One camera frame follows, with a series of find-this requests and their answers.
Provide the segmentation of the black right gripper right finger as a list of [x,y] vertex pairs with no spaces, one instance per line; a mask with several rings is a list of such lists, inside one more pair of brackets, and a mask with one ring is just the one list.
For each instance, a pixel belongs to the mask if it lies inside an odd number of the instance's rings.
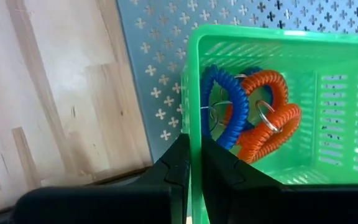
[[210,224],[278,224],[282,184],[202,138],[202,189]]

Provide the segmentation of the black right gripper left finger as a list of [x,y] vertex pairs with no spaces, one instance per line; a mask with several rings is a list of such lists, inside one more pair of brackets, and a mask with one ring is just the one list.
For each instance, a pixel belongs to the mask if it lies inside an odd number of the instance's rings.
[[190,137],[180,134],[138,179],[145,194],[145,224],[186,224],[190,180]]

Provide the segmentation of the red-orange spiral coil keychain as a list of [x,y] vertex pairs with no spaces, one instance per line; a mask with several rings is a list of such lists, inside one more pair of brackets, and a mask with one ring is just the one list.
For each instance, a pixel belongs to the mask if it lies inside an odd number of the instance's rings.
[[275,129],[262,121],[254,129],[242,132],[238,139],[241,148],[237,157],[251,164],[276,151],[296,132],[301,115],[301,108],[294,103],[274,109],[266,119]]
[[[265,106],[270,110],[268,113],[273,112],[274,109],[278,109],[279,107],[285,105],[288,103],[288,87],[285,79],[283,76],[273,70],[262,70],[260,72],[254,73],[248,77],[243,77],[242,79],[238,79],[241,83],[242,88],[244,89],[246,95],[249,97],[252,95],[252,92],[260,87],[263,87],[265,85],[268,85],[272,89],[272,95],[273,95],[273,103],[272,105],[269,105],[269,103],[265,103]],[[259,119],[263,122],[265,122],[267,125],[269,125],[271,128],[275,129],[266,119],[266,115],[264,115],[259,108],[259,104],[262,104],[264,101],[252,101],[249,102],[249,114],[247,121],[249,121],[249,118],[256,118],[259,117]],[[226,115],[225,115],[225,128],[227,123],[229,122],[229,118],[232,115],[232,106],[231,101],[230,105],[227,107]]]

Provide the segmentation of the green plastic basket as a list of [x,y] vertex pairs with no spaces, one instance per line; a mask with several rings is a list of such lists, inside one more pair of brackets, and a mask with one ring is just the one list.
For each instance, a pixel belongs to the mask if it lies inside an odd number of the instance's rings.
[[[287,83],[288,103],[301,108],[293,136],[249,164],[282,184],[278,224],[358,224],[358,35],[222,25],[193,33],[181,80],[193,224],[210,224],[202,189],[200,80],[211,65],[238,79],[249,67],[276,71]],[[227,91],[214,82],[209,139],[224,131],[229,105]]]

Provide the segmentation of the grey perforated metal shelf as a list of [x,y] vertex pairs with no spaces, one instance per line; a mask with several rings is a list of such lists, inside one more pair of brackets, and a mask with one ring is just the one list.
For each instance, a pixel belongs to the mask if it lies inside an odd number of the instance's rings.
[[181,132],[189,36],[203,24],[358,34],[358,0],[117,0],[152,160]]

